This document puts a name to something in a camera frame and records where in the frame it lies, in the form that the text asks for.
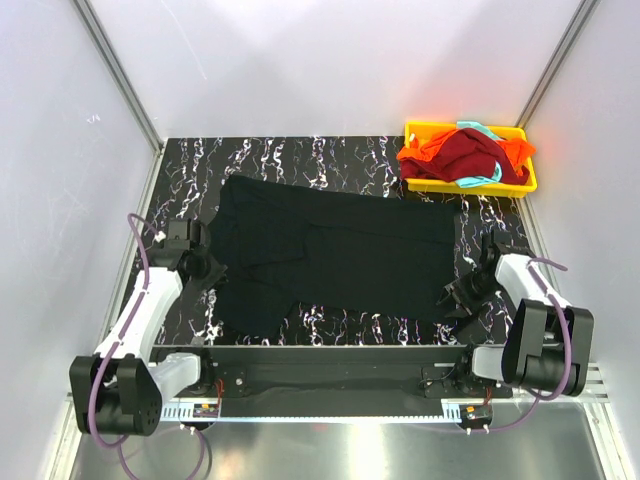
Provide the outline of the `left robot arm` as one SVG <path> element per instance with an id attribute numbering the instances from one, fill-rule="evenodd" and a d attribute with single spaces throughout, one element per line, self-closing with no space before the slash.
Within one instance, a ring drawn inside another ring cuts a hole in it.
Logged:
<path id="1" fill-rule="evenodd" d="M 173 219 L 139 248 L 142 270 L 118 320 L 95 351 L 76 357 L 69 380 L 79 430 L 103 448 L 131 436 L 150 436 L 163 406 L 178 394 L 208 394 L 216 372 L 204 353 L 169 353 L 151 360 L 160 327 L 185 287 L 208 291 L 224 280 L 226 268 L 210 251 L 207 227 L 199 220 Z"/>

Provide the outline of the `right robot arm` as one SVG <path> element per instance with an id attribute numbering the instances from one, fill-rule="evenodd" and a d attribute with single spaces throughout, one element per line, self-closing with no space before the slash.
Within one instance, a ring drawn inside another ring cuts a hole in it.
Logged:
<path id="1" fill-rule="evenodd" d="M 463 395 L 506 386 L 551 401 L 583 392 L 594 316 L 564 299 L 542 274 L 542 264 L 566 269 L 492 230 L 482 237 L 476 267 L 444 286 L 438 304 L 449 309 L 449 319 L 478 318 L 499 293 L 516 308 L 502 346 L 472 345 L 456 362 L 454 384 Z"/>

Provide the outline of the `black t shirt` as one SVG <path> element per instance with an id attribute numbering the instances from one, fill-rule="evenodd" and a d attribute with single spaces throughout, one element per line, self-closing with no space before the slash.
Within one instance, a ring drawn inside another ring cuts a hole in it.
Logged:
<path id="1" fill-rule="evenodd" d="M 275 334 L 298 304 L 442 322 L 454 279 L 455 209 L 232 175 L 209 225 L 226 266 L 215 315 Z"/>

